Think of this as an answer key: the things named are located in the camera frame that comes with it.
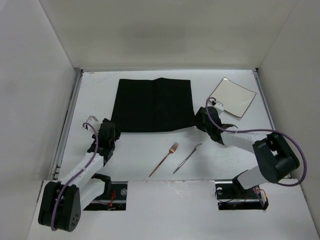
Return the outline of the black cloth placemat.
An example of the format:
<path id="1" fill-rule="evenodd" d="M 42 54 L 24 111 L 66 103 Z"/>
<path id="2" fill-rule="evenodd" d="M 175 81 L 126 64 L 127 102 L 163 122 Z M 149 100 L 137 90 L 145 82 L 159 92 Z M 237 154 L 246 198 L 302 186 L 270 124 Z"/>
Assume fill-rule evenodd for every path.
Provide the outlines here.
<path id="1" fill-rule="evenodd" d="M 190 80 L 120 79 L 111 121 L 123 133 L 162 133 L 193 127 Z"/>

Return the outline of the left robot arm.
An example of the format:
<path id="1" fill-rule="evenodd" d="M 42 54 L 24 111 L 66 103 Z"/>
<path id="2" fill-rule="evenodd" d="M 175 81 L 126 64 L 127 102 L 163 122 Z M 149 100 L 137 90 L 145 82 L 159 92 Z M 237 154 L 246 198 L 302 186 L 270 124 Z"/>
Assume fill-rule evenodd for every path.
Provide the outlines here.
<path id="1" fill-rule="evenodd" d="M 99 129 L 85 122 L 84 128 L 93 131 L 93 143 L 82 161 L 65 177 L 48 182 L 43 190 L 38 223 L 52 231 L 72 232 L 79 223 L 82 211 L 90 204 L 110 207 L 117 196 L 110 176 L 99 173 L 115 150 L 121 132 L 108 119 Z"/>

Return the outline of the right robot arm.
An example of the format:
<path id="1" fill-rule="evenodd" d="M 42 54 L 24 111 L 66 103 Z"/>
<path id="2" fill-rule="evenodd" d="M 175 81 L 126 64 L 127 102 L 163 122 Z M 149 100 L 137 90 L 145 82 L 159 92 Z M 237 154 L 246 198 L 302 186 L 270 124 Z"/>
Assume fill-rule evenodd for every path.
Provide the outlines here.
<path id="1" fill-rule="evenodd" d="M 264 183 L 278 184 L 300 166 L 300 161 L 282 134 L 232 130 L 232 124 L 221 122 L 215 107 L 201 107 L 195 115 L 195 126 L 214 142 L 245 150 L 255 156 L 257 166 L 232 179 L 232 188 L 237 193 Z"/>

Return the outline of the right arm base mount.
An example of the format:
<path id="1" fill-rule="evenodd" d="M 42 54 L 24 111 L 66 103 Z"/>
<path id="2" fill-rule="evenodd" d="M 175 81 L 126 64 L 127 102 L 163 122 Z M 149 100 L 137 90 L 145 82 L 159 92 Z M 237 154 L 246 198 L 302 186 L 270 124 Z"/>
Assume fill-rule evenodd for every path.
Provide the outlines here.
<path id="1" fill-rule="evenodd" d="M 216 181 L 214 196 L 220 211 L 266 211 L 269 207 L 268 196 L 259 185 L 240 189 L 231 180 Z"/>

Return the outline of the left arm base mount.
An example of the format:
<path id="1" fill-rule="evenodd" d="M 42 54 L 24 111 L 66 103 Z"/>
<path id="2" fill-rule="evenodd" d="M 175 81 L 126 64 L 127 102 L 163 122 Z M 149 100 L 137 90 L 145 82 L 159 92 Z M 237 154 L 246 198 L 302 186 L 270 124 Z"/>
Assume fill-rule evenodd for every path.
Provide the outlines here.
<path id="1" fill-rule="evenodd" d="M 113 181 L 107 193 L 96 197 L 84 211 L 125 211 L 127 195 L 128 182 Z"/>

